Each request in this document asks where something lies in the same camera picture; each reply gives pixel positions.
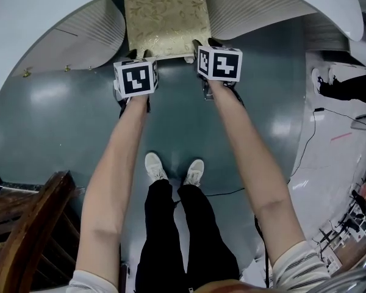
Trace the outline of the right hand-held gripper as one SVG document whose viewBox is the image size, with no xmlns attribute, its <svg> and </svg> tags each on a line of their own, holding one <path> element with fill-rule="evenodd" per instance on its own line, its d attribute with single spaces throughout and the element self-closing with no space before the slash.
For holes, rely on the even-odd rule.
<svg viewBox="0 0 366 293">
<path fill-rule="evenodd" d="M 203 46 L 199 40 L 192 40 L 197 50 L 197 74 L 202 80 L 202 90 L 207 101 L 213 100 L 208 80 L 221 81 L 226 87 L 234 90 L 240 81 L 243 53 L 237 48 L 223 47 L 213 38 L 209 38 L 210 46 Z"/>
</svg>

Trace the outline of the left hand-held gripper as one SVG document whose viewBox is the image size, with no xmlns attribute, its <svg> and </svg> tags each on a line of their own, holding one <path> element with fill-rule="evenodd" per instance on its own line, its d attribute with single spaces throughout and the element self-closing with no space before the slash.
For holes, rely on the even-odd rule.
<svg viewBox="0 0 366 293">
<path fill-rule="evenodd" d="M 113 89 L 121 98 L 149 95 L 154 93 L 159 83 L 157 60 L 151 50 L 146 49 L 142 59 L 137 58 L 137 50 L 130 50 L 128 60 L 115 62 Z"/>
</svg>

